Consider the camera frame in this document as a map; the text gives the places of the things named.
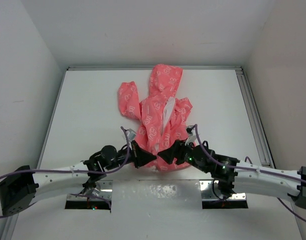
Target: metal frame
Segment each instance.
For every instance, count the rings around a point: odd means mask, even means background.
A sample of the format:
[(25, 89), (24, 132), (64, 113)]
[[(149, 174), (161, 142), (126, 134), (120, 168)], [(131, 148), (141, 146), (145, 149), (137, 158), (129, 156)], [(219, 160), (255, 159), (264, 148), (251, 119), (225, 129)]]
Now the metal frame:
[[(245, 107), (247, 110), (247, 115), (250, 120), (251, 128), (253, 131), (253, 135), (255, 138), (255, 143), (257, 146), (257, 150), (260, 156), (260, 160), (264, 166), (271, 166), (272, 168), (275, 168), (272, 156), (270, 154), (270, 150), (268, 147), (268, 143), (266, 140), (266, 136), (263, 130), (263, 126), (261, 123), (261, 120), (259, 118), (259, 114), (256, 108), (255, 100), (248, 82), (248, 79), (245, 76), (245, 73), (243, 69), (240, 66), (180, 66), (184, 70), (235, 70), (237, 79), (239, 81), (239, 85), (241, 88), (241, 93), (244, 99)], [(97, 71), (97, 70), (149, 70), (152, 69), (153, 66), (70, 66), (67, 71)], [(43, 158), (45, 146), (47, 143), (49, 131), (52, 125), (52, 121), (54, 118), (54, 114), (56, 111), (56, 106), (58, 103), (58, 99), (61, 93), (62, 85), (64, 82), (65, 74), (62, 79), (62, 83), (57, 95), (57, 99), (55, 102), (54, 110), (52, 113), (52, 117), (48, 126), (48, 130), (46, 133), (45, 141), (43, 144), (43, 148), (37, 163), (37, 169), (41, 165), (41, 161)], [(11, 217), (8, 217), (6, 220), (6, 224), (1, 236), (1, 240), (11, 240), (14, 229), (15, 229), (15, 224), (18, 218), (18, 214), (13, 215)]]

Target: white table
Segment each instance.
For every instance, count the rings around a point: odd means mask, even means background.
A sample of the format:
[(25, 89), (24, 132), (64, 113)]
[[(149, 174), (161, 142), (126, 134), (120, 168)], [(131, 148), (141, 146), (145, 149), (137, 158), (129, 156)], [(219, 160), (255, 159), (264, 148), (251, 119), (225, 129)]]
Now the white table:
[[(121, 116), (117, 90), (122, 82), (135, 81), (140, 100), (144, 99), (150, 72), (135, 68), (67, 71), (40, 168), (73, 165), (104, 145), (124, 145), (119, 127), (137, 129), (139, 123)], [(234, 69), (185, 69), (176, 97), (189, 98), (193, 109), (187, 124), (198, 123), (200, 137), (217, 153), (240, 160), (249, 156), (254, 164), (261, 164), (257, 148), (262, 146), (256, 146), (254, 139), (259, 137), (254, 138)], [(202, 210), (198, 180), (210, 178), (192, 167), (156, 173), (128, 165), (105, 178), (113, 180), (112, 214), (64, 209), (63, 195), (20, 213), (4, 236), (12, 240), (301, 239), (294, 216), (272, 197), (247, 194), (248, 209)], [(166, 192), (168, 187), (175, 187), (172, 194)]]

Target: pink cloth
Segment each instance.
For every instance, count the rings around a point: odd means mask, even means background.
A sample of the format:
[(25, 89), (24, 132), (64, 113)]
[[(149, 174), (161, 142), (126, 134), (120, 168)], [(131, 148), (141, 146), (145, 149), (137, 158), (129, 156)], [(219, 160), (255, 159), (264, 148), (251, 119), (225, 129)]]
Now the pink cloth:
[[(192, 105), (187, 97), (174, 98), (182, 72), (180, 67), (156, 65), (149, 81), (149, 96), (142, 102), (138, 100), (135, 82), (123, 82), (118, 90), (120, 112), (142, 123), (137, 131), (136, 142), (154, 155), (169, 148), (175, 140), (188, 137), (185, 122)], [(168, 165), (158, 157), (146, 166), (156, 166), (159, 171), (165, 172), (185, 168), (189, 164), (175, 165), (174, 161)]]

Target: white wall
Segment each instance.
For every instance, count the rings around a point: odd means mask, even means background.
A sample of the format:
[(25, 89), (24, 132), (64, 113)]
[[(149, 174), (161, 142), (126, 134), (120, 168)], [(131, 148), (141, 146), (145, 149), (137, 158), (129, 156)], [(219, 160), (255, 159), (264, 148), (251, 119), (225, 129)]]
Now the white wall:
[(0, 0), (0, 175), (37, 163), (61, 78), (22, 3)]
[(306, 0), (276, 2), (246, 70), (277, 167), (306, 166)]
[(240, 65), (274, 0), (22, 0), (61, 67)]

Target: pink garment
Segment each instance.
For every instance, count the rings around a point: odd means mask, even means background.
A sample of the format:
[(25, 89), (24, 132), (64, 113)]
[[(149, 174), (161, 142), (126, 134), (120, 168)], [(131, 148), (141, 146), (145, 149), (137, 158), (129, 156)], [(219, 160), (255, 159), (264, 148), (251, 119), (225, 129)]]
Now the pink garment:
[[(136, 135), (139, 146), (154, 155), (169, 148), (177, 139), (185, 140), (186, 119), (192, 105), (188, 98), (174, 98), (183, 70), (180, 67), (159, 64), (151, 73), (149, 96), (142, 102), (138, 100), (135, 82), (123, 82), (118, 90), (118, 107), (120, 112), (131, 119), (141, 121)], [(168, 165), (158, 157), (146, 165), (156, 166), (159, 171), (172, 171), (185, 168), (188, 163)]]

